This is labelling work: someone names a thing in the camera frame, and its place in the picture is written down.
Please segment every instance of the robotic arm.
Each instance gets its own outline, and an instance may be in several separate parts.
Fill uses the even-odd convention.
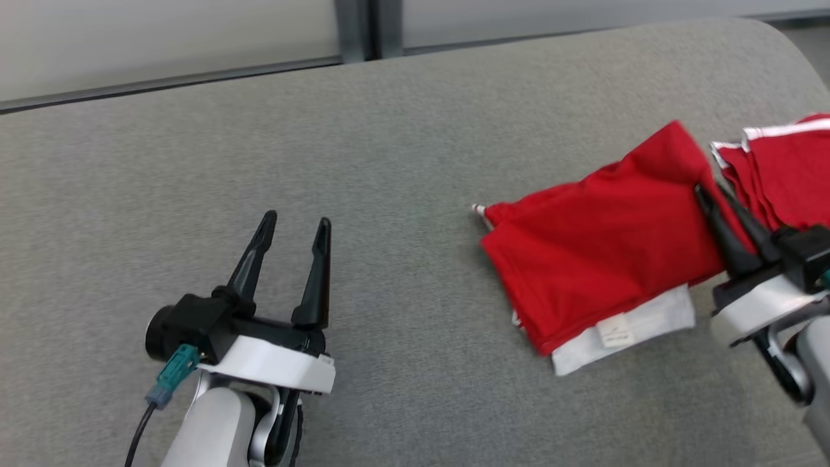
[[[770,233],[722,191],[758,253],[746,250],[698,185],[698,202],[730,276],[712,292],[712,334],[728,347],[755,344],[788,396],[807,406],[804,423],[830,458],[830,230],[817,225]],[[798,326],[782,345],[782,334]]]
[[[329,324],[331,223],[320,221],[305,292],[289,324],[254,316],[276,219],[276,211],[265,214],[227,285],[210,297],[185,295],[159,310],[147,328],[145,349],[155,360],[169,361],[183,344],[198,349],[196,394],[165,467],[293,465],[302,435],[300,394],[331,392],[334,360],[322,331]]]

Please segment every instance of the fabric tag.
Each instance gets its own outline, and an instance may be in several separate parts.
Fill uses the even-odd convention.
[[[599,331],[599,336],[603,339],[603,345],[606,348],[630,346],[636,342],[624,313],[598,322],[597,331]]]

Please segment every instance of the cable connector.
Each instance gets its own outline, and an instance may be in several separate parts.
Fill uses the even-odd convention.
[[[161,373],[156,376],[156,385],[147,393],[144,400],[148,404],[155,403],[159,410],[163,410],[173,398],[173,392],[178,385],[196,370],[199,360],[199,350],[196,347],[188,344],[179,346],[176,353],[167,360]]]

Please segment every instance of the stacked red cloth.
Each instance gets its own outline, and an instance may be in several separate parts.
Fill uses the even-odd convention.
[[[706,157],[676,121],[578,183],[486,209],[495,228],[482,244],[540,353],[723,270],[694,195],[697,184],[752,248]]]
[[[770,229],[830,225],[830,115],[744,128],[739,144],[712,143],[739,200]]]

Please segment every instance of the white fabric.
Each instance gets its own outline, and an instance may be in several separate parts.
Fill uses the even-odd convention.
[[[485,215],[486,206],[473,204],[472,210],[481,216],[487,228],[493,229],[490,220]],[[568,375],[582,366],[636,346],[640,342],[695,326],[695,308],[691,304],[689,288],[685,284],[661,293],[623,314],[626,315],[628,327],[634,335],[633,344],[606,348],[597,328],[590,327],[553,351],[551,359],[556,375]],[[524,331],[515,311],[513,311],[511,321]]]

